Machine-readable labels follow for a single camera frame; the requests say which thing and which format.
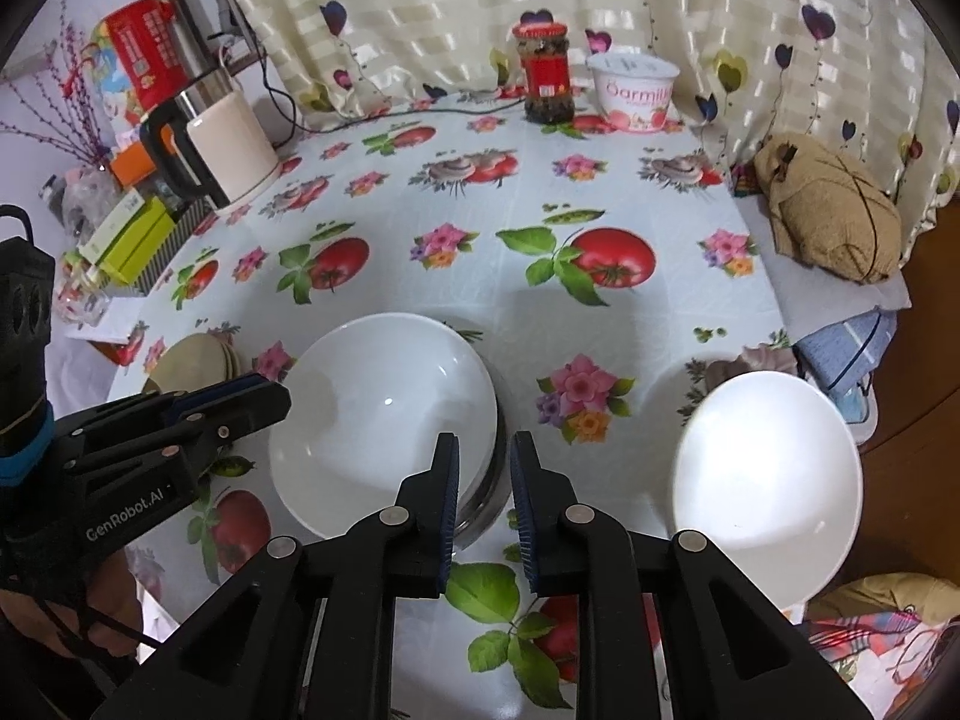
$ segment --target red jar lid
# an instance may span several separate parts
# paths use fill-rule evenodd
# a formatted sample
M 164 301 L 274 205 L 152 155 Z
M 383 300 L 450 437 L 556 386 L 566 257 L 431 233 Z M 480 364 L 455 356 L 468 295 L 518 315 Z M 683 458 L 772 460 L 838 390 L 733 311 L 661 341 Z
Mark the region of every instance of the red jar lid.
M 533 22 L 519 23 L 514 27 L 514 37 L 539 38 L 563 37 L 566 34 L 566 24 L 560 22 Z

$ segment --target kettle handle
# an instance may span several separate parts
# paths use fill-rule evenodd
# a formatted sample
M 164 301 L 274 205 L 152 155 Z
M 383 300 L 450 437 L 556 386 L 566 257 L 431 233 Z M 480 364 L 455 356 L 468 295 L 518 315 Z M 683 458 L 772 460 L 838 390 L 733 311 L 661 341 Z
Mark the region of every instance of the kettle handle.
M 167 151 L 163 143 L 160 133 L 167 124 L 174 131 L 174 143 L 176 150 L 182 156 L 182 161 L 179 156 Z M 213 181 L 213 176 L 210 175 L 206 162 L 203 162 L 203 157 L 200 157 L 200 153 L 190 141 L 186 131 L 186 115 L 176 104 L 176 98 L 163 100 L 163 103 L 157 105 L 147 115 L 146 121 L 140 126 L 140 142 L 143 143 L 143 148 L 147 149 L 147 155 L 150 156 L 163 180 L 183 199 L 201 199 L 208 194 L 214 196 L 221 191 L 215 182 L 212 185 L 208 184 L 208 178 Z M 200 183 L 193 180 L 184 167 L 184 162 L 190 166 Z

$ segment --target brown floor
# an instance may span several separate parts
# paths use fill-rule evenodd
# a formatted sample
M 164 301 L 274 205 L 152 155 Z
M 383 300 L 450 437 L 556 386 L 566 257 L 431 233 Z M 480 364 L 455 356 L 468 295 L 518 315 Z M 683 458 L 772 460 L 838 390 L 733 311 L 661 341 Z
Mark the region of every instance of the brown floor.
M 919 570 L 960 584 L 960 202 L 904 267 L 913 308 L 875 377 L 864 508 L 843 577 Z

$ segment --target silver screw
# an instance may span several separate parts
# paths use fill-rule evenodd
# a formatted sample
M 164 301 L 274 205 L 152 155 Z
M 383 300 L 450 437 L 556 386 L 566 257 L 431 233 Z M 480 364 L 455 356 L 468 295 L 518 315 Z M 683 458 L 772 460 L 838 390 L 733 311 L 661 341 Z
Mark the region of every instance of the silver screw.
M 683 531 L 677 538 L 677 543 L 688 552 L 703 552 L 707 549 L 707 537 L 700 531 Z
M 380 522 L 384 525 L 402 525 L 410 519 L 410 512 L 402 506 L 388 506 L 380 513 Z
M 576 522 L 578 525 L 586 525 L 587 522 L 593 522 L 593 509 L 589 506 L 584 506 L 582 503 L 575 503 L 573 506 L 568 506 L 566 508 L 566 518 L 570 522 Z
M 275 557 L 277 560 L 282 559 L 282 557 L 290 557 L 295 551 L 296 541 L 290 538 L 290 536 L 271 538 L 270 543 L 267 544 L 267 554 L 270 557 Z

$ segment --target white plastic bucket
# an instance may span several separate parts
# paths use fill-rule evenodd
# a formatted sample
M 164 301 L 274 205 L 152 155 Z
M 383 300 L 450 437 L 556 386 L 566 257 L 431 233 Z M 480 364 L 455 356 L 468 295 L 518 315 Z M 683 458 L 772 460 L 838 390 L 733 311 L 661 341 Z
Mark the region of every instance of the white plastic bucket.
M 625 132 L 664 129 L 680 68 L 644 53 L 597 53 L 587 59 L 607 121 Z

